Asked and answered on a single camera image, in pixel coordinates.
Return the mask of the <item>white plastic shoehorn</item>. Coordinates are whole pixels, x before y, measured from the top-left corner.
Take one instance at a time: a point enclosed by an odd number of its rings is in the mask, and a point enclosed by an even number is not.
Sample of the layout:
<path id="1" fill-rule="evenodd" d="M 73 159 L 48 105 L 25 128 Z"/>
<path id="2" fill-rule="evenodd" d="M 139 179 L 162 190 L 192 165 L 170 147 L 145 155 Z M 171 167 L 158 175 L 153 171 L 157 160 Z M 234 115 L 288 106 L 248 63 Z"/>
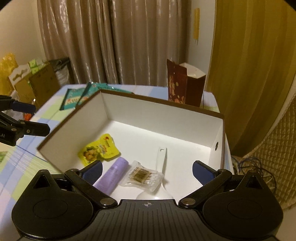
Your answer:
<path id="1" fill-rule="evenodd" d="M 146 190 L 138 194 L 136 199 L 138 200 L 167 200 L 172 199 L 173 197 L 170 193 L 167 192 L 163 185 L 163 168 L 165 166 L 167 159 L 167 148 L 160 147 L 158 150 L 157 160 L 156 160 L 156 171 L 159 175 L 159 179 L 156 180 L 155 189 L 153 191 Z"/>

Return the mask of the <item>mustard yellow curtain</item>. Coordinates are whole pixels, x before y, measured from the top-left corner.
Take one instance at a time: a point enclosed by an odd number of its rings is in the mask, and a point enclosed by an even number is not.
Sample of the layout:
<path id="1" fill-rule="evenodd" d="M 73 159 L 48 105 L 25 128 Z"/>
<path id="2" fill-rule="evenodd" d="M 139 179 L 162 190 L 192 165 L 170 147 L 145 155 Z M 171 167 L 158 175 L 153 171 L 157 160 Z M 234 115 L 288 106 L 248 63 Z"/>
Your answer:
<path id="1" fill-rule="evenodd" d="M 295 77 L 295 10 L 286 1 L 217 1 L 206 89 L 224 115 L 232 154 L 266 136 Z"/>

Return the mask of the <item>rear green rice bag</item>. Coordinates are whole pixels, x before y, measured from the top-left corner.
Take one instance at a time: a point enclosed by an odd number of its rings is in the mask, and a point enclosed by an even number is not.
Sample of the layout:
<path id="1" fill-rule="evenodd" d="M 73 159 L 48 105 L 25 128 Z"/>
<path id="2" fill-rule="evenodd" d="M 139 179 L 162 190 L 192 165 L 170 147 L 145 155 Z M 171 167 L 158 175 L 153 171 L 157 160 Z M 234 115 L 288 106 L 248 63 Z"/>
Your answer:
<path id="1" fill-rule="evenodd" d="M 67 89 L 65 97 L 60 106 L 60 110 L 75 108 L 84 91 L 85 87 L 79 89 Z"/>

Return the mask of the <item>shiny brown curtain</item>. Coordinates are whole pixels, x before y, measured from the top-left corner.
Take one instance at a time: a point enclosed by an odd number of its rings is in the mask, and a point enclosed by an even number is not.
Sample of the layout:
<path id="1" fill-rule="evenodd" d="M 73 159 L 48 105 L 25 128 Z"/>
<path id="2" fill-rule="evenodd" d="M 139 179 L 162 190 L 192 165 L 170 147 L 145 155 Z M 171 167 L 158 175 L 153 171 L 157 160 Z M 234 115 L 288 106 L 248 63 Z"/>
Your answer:
<path id="1" fill-rule="evenodd" d="M 38 1 L 48 59 L 68 57 L 77 83 L 167 86 L 186 58 L 190 1 Z"/>

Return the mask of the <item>green rice bag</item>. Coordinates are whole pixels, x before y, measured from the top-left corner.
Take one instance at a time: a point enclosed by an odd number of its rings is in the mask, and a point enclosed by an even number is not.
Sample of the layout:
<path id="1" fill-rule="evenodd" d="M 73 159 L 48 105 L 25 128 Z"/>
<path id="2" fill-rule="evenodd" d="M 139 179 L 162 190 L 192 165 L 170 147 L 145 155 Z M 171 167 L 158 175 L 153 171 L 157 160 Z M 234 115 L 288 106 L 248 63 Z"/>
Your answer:
<path id="1" fill-rule="evenodd" d="M 98 82 L 88 82 L 86 85 L 79 101 L 77 102 L 76 106 L 81 105 L 84 101 L 86 101 L 89 97 L 91 97 L 93 94 L 98 92 L 99 90 L 112 90 L 117 92 L 124 92 L 124 93 L 132 93 L 127 90 L 122 90 L 119 88 L 115 88 L 112 86 L 109 86 L 107 83 L 98 83 Z"/>
<path id="2" fill-rule="evenodd" d="M 75 108 L 84 91 L 85 87 L 79 89 L 67 89 L 65 97 L 60 106 L 60 110 Z"/>

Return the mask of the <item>brown cardboard storage box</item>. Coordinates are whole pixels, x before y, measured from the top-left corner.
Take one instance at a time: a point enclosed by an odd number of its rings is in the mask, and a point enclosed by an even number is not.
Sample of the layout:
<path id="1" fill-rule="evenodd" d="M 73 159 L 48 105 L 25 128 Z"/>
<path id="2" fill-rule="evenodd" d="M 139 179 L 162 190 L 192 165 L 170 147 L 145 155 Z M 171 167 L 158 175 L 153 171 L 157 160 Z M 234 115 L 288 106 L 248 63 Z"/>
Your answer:
<path id="1" fill-rule="evenodd" d="M 107 90 L 75 108 L 39 144 L 38 151 L 61 172 L 81 169 L 78 152 L 105 133 L 111 135 L 123 158 L 149 169 L 156 167 L 159 148 L 166 148 L 164 185 L 175 200 L 201 187 L 192 173 L 195 161 L 215 170 L 224 166 L 222 114 Z"/>

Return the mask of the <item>front green rice bag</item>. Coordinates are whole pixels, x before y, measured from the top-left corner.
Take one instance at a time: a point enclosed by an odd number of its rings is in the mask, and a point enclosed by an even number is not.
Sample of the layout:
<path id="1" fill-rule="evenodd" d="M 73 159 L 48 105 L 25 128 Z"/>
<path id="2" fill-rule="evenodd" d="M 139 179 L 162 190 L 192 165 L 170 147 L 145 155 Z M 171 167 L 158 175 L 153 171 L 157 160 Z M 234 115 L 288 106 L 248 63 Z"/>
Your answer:
<path id="1" fill-rule="evenodd" d="M 91 97 L 93 94 L 98 92 L 99 90 L 112 90 L 117 92 L 124 92 L 124 93 L 132 93 L 127 90 L 122 90 L 119 88 L 115 88 L 112 86 L 109 86 L 107 83 L 98 83 L 98 82 L 88 82 L 86 85 L 79 101 L 77 102 L 76 106 L 81 105 L 84 101 L 86 101 L 89 97 Z"/>

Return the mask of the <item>brown cardboard floor box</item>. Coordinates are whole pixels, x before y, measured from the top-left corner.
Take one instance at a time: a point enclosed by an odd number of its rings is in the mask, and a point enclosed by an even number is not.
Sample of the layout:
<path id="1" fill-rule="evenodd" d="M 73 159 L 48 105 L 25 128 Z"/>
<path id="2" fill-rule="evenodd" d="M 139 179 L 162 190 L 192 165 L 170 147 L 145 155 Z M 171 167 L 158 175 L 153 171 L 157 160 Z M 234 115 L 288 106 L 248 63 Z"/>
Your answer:
<path id="1" fill-rule="evenodd" d="M 60 83 L 51 64 L 47 64 L 37 73 L 28 73 L 15 84 L 21 102 L 35 104 L 41 108 L 59 89 Z"/>

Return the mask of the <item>yellow plastic bag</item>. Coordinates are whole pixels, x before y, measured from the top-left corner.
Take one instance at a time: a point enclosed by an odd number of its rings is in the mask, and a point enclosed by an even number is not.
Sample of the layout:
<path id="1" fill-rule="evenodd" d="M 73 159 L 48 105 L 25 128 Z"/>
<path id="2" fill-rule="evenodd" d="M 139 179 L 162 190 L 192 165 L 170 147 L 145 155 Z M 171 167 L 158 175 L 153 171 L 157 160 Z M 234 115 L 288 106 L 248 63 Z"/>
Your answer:
<path id="1" fill-rule="evenodd" d="M 14 88 L 9 80 L 12 71 L 18 67 L 13 53 L 8 53 L 1 58 L 0 62 L 0 94 L 10 95 Z"/>

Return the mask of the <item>yellow snack pouch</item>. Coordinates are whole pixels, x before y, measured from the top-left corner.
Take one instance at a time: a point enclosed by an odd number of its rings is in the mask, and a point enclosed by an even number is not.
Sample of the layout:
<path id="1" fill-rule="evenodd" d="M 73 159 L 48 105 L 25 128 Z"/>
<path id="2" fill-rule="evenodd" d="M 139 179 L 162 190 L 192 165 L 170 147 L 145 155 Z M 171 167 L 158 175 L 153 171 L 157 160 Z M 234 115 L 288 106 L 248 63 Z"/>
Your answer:
<path id="1" fill-rule="evenodd" d="M 112 136 L 105 133 L 94 142 L 84 146 L 77 154 L 78 158 L 84 166 L 87 166 L 94 161 L 110 161 L 121 155 L 116 147 Z"/>

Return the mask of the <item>yellow hanging wall ornament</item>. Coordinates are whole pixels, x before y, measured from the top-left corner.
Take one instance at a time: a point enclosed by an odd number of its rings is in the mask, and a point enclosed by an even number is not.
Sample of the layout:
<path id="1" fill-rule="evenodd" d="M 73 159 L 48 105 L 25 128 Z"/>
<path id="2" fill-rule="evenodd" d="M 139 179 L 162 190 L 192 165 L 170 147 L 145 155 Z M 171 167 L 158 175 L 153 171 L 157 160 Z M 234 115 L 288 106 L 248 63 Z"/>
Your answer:
<path id="1" fill-rule="evenodd" d="M 194 9 L 194 22 L 193 22 L 193 38 L 198 43 L 200 29 L 200 9 Z"/>

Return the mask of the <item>dark red gift bag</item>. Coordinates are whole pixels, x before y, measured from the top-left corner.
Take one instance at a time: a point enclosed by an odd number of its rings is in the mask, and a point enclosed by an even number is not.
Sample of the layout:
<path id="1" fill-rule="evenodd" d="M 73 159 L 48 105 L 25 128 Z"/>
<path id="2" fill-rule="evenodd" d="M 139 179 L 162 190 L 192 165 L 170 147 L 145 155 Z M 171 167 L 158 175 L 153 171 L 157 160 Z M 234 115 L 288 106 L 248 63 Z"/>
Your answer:
<path id="1" fill-rule="evenodd" d="M 166 61 L 168 73 L 168 100 L 199 107 L 202 100 L 206 74 L 188 64 Z"/>

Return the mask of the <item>cotton swab packet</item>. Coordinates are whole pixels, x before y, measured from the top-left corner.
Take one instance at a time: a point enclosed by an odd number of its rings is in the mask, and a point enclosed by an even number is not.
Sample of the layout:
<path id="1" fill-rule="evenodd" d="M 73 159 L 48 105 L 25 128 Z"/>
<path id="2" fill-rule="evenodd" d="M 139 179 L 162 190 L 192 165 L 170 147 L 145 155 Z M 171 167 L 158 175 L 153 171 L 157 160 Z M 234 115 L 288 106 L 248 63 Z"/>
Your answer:
<path id="1" fill-rule="evenodd" d="M 123 176 L 119 185 L 122 187 L 137 187 L 143 191 L 155 189 L 159 175 L 156 170 L 144 167 L 140 162 L 133 161 L 131 167 Z"/>

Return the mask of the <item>quilted beige chair cover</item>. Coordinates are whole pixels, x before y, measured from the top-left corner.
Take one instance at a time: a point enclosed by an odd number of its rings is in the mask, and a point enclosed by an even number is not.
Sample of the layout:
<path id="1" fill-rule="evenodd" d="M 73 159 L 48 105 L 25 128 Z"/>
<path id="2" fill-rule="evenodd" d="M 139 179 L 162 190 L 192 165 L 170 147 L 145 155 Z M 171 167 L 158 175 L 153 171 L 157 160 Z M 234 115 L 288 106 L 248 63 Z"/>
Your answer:
<path id="1" fill-rule="evenodd" d="M 295 97 L 273 130 L 238 164 L 239 173 L 248 170 L 262 174 L 282 209 L 295 207 Z"/>

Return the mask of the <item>purple bag roll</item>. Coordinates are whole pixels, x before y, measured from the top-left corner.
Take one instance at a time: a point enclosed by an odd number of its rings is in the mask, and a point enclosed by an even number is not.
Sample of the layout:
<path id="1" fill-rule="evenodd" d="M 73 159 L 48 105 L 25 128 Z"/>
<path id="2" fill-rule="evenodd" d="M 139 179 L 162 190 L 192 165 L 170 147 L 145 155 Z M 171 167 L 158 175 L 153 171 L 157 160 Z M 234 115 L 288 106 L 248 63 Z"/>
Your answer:
<path id="1" fill-rule="evenodd" d="M 129 168 L 129 162 L 119 157 L 105 174 L 93 186 L 102 193 L 110 196 Z"/>

